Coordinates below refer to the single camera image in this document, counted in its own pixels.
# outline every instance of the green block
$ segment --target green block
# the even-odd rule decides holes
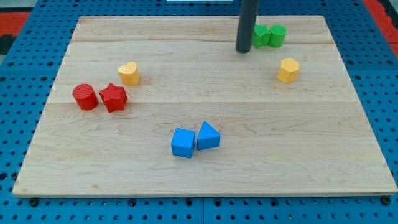
[[[270,32],[268,46],[281,47],[284,44],[286,28],[282,25],[274,25],[271,27]]]
[[[256,24],[254,26],[254,33],[252,39],[252,45],[259,49],[262,46],[266,46],[268,44],[270,32],[268,30],[267,25],[259,25]]]

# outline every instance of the blue cube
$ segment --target blue cube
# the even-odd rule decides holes
[[[195,148],[195,132],[177,128],[172,139],[172,152],[175,156],[192,158]]]
[[[220,146],[220,134],[209,123],[203,122],[198,134],[198,150]]]

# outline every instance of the black cylinder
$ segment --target black cylinder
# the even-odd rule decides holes
[[[250,51],[260,0],[242,0],[235,49],[241,53]]]

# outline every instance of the blue perforated surface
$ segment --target blue perforated surface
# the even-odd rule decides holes
[[[260,14],[324,15],[382,152],[398,177],[398,61],[361,1],[262,1]],[[0,223],[397,223],[398,198],[29,199],[11,194],[79,16],[237,15],[165,0],[40,0],[0,66]]]

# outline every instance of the yellow block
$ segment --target yellow block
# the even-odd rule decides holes
[[[280,68],[278,72],[278,79],[284,83],[290,83],[297,78],[300,70],[298,61],[292,58],[286,58],[280,61]]]
[[[119,66],[118,72],[124,85],[137,85],[139,83],[139,73],[135,62],[129,62],[127,65]]]

